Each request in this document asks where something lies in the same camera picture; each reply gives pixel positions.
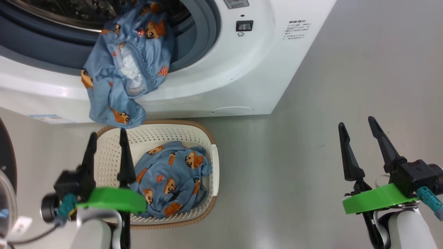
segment basket rim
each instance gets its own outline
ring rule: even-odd
[[[146,120],[142,123],[142,125],[189,125],[194,126],[202,130],[209,138],[209,141],[211,141],[211,144],[215,144],[214,137],[212,134],[201,124],[194,122],[194,121],[188,121],[188,120],[178,120],[178,119],[157,119],[157,120]],[[101,135],[103,135],[105,132],[110,131],[112,129],[117,129],[117,127],[108,125],[103,127],[101,130],[97,132],[97,139],[100,138]]]
[[[215,144],[214,137],[212,134],[201,124],[194,122],[194,121],[188,121],[188,120],[177,120],[177,119],[158,119],[158,120],[146,120],[142,123],[142,125],[189,125],[197,127],[198,129],[202,130],[211,141],[211,144]],[[103,135],[105,132],[110,131],[112,129],[116,129],[117,127],[114,126],[105,126],[102,129],[100,129],[97,132],[97,139],[100,138],[101,135]],[[167,228],[173,228],[173,227],[181,227],[181,226],[187,226],[195,224],[209,215],[209,213],[214,208],[215,202],[217,201],[217,196],[212,196],[211,202],[209,203],[208,208],[203,212],[203,214],[199,215],[196,218],[193,218],[191,220],[186,221],[178,221],[178,222],[171,222],[171,223],[165,223],[165,224],[153,224],[153,225],[131,225],[132,230],[155,230],[155,229],[167,229]]]

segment gray floor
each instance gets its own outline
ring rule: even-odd
[[[410,161],[443,164],[443,3],[338,0],[271,115],[196,119],[220,152],[220,191],[203,221],[134,231],[133,248],[371,248],[361,216],[345,215],[337,125],[343,121],[373,186],[383,161],[373,115]],[[16,150],[21,215],[29,234],[42,196],[62,169],[74,168],[98,124],[50,126],[0,109]],[[443,223],[421,208],[443,248]],[[69,248],[75,226],[22,248]]]

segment laundry basket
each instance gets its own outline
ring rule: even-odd
[[[150,230],[186,226],[204,219],[217,200],[219,181],[218,151],[209,131],[192,121],[152,120],[127,130],[127,134],[134,165],[148,150],[171,141],[181,141],[187,147],[204,147],[212,165],[211,174],[202,180],[208,195],[200,205],[189,212],[162,219],[131,215],[131,229]],[[97,152],[94,157],[94,179],[97,187],[118,187],[120,129],[107,126],[97,132],[97,135]]]

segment washing machine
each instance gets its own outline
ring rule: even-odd
[[[170,73],[136,101],[149,119],[270,114],[336,0],[163,0]],[[0,106],[85,123],[80,70],[124,0],[0,0]]]

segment blue cartoon print clothing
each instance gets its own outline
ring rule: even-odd
[[[184,213],[206,196],[202,177],[212,167],[203,147],[186,148],[170,142],[144,154],[135,166],[136,181],[130,185],[146,198],[146,213],[141,216],[165,218]]]
[[[161,4],[139,0],[105,25],[82,70],[89,117],[98,123],[134,128],[146,111],[134,99],[166,79],[174,34]]]

